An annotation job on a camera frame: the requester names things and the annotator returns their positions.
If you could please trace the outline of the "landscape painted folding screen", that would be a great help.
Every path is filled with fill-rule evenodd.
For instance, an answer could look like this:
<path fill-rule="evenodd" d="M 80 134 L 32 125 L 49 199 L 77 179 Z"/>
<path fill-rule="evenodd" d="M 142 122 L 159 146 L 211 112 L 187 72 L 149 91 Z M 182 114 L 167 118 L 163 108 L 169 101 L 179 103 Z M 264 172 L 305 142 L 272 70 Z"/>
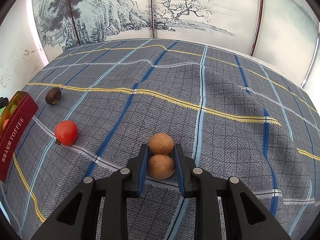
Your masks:
<path fill-rule="evenodd" d="M 308 87 L 319 77 L 319 20 L 305 0 L 31 0 L 47 56 L 118 38 L 167 38 L 255 57 Z"/>

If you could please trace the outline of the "red gold toffee tin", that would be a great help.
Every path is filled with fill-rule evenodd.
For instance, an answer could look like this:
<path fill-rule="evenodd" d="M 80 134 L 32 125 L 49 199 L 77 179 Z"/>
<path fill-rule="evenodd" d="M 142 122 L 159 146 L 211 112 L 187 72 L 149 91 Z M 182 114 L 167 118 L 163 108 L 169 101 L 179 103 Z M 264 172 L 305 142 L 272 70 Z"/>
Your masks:
<path fill-rule="evenodd" d="M 17 105 L 17 108 L 11 115 L 10 109 L 13 105 Z M 2 182 L 6 181 L 7 172 L 16 146 L 38 108 L 38 105 L 28 92 L 17 91 L 1 115 L 0 173 Z M 9 121 L 5 129 L 3 129 L 3 122 L 6 119 L 9 119 Z"/>

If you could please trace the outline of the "red tomato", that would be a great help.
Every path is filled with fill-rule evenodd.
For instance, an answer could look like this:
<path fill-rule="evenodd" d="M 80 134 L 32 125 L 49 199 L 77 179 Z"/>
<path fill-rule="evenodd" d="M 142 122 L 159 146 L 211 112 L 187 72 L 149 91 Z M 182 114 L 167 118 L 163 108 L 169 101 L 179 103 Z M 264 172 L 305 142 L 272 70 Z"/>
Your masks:
<path fill-rule="evenodd" d="M 77 139 L 78 127 L 76 123 L 71 120 L 62 121 L 55 127 L 54 135 L 56 143 L 70 146 Z"/>

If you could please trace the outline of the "dark brown chestnut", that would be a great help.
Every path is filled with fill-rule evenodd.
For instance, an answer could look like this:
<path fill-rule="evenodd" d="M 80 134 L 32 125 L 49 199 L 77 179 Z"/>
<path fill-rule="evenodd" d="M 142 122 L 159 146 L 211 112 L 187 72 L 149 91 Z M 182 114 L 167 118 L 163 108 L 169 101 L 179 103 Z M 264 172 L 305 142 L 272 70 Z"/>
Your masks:
<path fill-rule="evenodd" d="M 48 105 L 56 105 L 60 98 L 61 98 L 61 89 L 59 87 L 53 87 L 50 90 L 48 90 L 47 94 L 46 94 L 46 103 Z"/>

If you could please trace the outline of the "tan longan back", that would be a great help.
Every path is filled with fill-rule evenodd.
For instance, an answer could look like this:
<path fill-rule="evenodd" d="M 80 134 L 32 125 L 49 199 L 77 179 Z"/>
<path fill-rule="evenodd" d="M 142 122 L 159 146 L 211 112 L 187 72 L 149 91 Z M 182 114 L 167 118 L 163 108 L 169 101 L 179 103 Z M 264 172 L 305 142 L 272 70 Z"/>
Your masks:
<path fill-rule="evenodd" d="M 174 149 L 174 141 L 165 133 L 156 133 L 149 139 L 148 147 L 153 155 L 169 156 Z"/>

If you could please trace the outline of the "tan longan front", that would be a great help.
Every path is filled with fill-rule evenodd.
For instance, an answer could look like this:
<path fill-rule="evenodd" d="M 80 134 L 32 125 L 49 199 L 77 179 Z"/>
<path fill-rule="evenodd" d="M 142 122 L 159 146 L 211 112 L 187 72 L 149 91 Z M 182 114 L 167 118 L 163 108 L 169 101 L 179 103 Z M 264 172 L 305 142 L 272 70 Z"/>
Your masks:
<path fill-rule="evenodd" d="M 148 161 L 148 172 L 154 179 L 167 179 L 174 171 L 175 163 L 169 156 L 156 154 Z"/>

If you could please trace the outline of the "blue plaid tablecloth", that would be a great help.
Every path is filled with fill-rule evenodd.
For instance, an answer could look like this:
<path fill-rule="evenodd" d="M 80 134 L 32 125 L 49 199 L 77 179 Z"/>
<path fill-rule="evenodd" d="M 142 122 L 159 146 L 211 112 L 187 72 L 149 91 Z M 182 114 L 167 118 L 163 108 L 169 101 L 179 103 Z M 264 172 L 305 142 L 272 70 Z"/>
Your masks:
<path fill-rule="evenodd" d="M 56 105 L 46 103 L 53 87 Z M 215 177 L 236 176 L 292 239 L 319 214 L 319 110 L 266 66 L 207 45 L 116 40 L 66 50 L 23 88 L 38 105 L 1 184 L 1 201 L 31 239 L 85 177 L 108 177 L 156 133 Z M 78 127 L 56 143 L 62 121 Z"/>

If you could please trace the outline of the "green tissue pack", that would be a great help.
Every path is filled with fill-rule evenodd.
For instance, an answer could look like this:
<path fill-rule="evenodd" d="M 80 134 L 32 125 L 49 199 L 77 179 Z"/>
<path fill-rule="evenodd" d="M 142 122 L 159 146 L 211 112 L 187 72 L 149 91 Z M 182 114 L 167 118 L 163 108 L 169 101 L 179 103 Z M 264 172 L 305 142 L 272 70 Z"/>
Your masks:
<path fill-rule="evenodd" d="M 3 108 L 0 109 L 0 116 L 1 116 L 2 113 L 4 112 L 5 108 L 6 108 L 6 107 L 3 107 Z"/>

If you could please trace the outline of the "tan longan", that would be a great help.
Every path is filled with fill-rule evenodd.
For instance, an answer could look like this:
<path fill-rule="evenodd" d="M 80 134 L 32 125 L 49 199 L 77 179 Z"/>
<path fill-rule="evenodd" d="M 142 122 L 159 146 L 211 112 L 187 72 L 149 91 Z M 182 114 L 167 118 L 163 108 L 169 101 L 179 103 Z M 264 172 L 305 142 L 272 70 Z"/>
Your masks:
<path fill-rule="evenodd" d="M 174 141 L 165 133 L 156 133 L 149 139 L 148 147 L 153 155 L 169 156 L 174 149 Z"/>
<path fill-rule="evenodd" d="M 169 156 L 156 154 L 148 161 L 148 172 L 154 179 L 167 179 L 174 171 L 175 163 Z"/>

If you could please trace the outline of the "small orange mandarin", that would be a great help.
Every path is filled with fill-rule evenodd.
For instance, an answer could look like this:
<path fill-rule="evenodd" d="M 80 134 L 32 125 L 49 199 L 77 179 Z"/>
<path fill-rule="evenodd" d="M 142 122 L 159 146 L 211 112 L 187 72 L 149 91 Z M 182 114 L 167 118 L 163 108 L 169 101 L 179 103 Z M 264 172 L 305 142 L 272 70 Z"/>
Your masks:
<path fill-rule="evenodd" d="M 5 129 L 7 123 L 8 123 L 9 119 L 6 119 L 4 122 L 3 122 L 3 129 Z"/>

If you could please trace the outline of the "green lime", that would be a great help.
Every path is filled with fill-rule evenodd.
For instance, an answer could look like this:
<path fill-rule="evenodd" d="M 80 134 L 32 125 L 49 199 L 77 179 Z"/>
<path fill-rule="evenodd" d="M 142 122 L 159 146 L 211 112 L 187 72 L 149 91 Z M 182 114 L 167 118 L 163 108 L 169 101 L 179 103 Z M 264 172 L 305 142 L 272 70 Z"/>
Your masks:
<path fill-rule="evenodd" d="M 14 111 L 16 110 L 17 105 L 13 105 L 10 109 L 10 114 L 12 115 L 14 113 Z"/>

